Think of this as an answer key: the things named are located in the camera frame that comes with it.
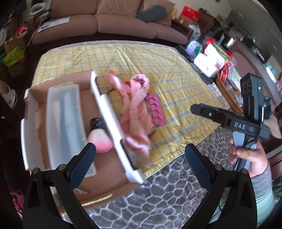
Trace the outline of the grey sleeve forearm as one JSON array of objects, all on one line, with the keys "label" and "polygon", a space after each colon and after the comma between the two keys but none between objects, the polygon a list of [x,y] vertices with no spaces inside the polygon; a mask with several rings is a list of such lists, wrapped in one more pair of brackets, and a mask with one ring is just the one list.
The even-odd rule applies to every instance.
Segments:
[{"label": "grey sleeve forearm", "polygon": [[257,228],[271,215],[275,207],[272,190],[272,177],[269,162],[266,169],[251,178],[256,205],[257,205]]}]

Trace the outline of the person right hand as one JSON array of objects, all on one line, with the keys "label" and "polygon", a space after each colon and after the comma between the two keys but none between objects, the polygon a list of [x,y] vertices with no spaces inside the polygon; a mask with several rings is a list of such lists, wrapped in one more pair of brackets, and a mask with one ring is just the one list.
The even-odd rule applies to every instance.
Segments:
[{"label": "person right hand", "polygon": [[250,162],[248,169],[250,177],[261,175],[268,167],[268,159],[260,141],[257,142],[256,150],[236,148],[231,138],[230,143],[230,163],[233,165],[238,158]]}]

